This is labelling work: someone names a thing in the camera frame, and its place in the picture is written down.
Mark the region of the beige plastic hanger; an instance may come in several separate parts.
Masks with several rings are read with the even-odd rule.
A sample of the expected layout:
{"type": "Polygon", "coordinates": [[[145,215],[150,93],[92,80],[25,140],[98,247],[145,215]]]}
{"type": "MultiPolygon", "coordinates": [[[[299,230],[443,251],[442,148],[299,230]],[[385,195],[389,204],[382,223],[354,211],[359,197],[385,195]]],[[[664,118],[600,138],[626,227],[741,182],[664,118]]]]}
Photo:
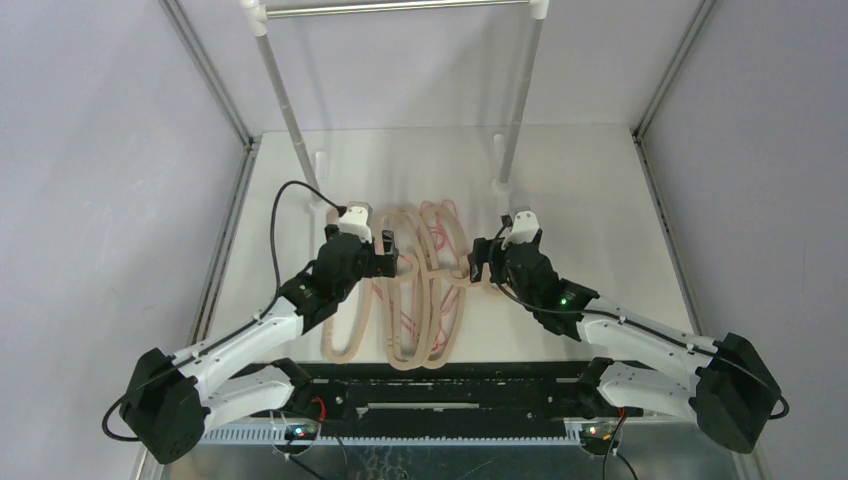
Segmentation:
{"type": "Polygon", "coordinates": [[[351,310],[337,312],[322,324],[320,350],[324,360],[348,364],[359,353],[372,312],[373,286],[372,279],[360,281],[343,304],[352,304],[351,310]]]}
{"type": "Polygon", "coordinates": [[[419,239],[425,245],[419,272],[428,282],[432,303],[428,319],[430,352],[422,366],[435,370],[448,363],[456,346],[468,293],[476,289],[495,298],[500,294],[491,283],[472,280],[469,261],[472,244],[453,201],[424,201],[419,207],[419,217],[423,228],[419,239]]]}
{"type": "Polygon", "coordinates": [[[420,211],[389,208],[377,215],[411,248],[399,255],[399,272],[376,283],[386,337],[386,357],[400,371],[439,367],[434,353],[440,331],[441,288],[430,272],[435,246],[420,211]]]}

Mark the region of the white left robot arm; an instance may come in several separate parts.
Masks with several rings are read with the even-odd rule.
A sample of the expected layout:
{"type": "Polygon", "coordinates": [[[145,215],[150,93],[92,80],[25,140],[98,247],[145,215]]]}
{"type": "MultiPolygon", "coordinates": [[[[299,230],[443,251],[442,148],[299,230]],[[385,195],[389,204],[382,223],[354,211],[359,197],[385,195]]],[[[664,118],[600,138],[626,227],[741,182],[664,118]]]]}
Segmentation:
{"type": "Polygon", "coordinates": [[[160,464],[190,452],[204,434],[253,413],[280,409],[305,414],[313,394],[292,360],[242,370],[259,356],[298,339],[333,316],[363,279],[393,277],[394,235],[363,241],[326,227],[317,258],[276,291],[274,302],[230,334],[166,355],[153,348],[136,362],[119,415],[160,464]]]}

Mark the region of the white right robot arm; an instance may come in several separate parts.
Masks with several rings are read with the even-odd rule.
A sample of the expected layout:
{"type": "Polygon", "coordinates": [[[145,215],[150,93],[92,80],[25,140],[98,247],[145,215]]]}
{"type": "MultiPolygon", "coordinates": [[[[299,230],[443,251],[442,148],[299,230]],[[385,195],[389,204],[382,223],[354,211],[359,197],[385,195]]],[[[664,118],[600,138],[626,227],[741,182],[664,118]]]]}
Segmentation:
{"type": "Polygon", "coordinates": [[[541,234],[510,242],[502,231],[477,238],[472,282],[488,281],[548,332],[619,354],[590,361],[578,388],[592,416],[642,409],[696,425],[714,443],[749,454],[765,426],[790,404],[746,338],[685,333],[637,315],[597,291],[559,276],[540,250],[541,234]]]}

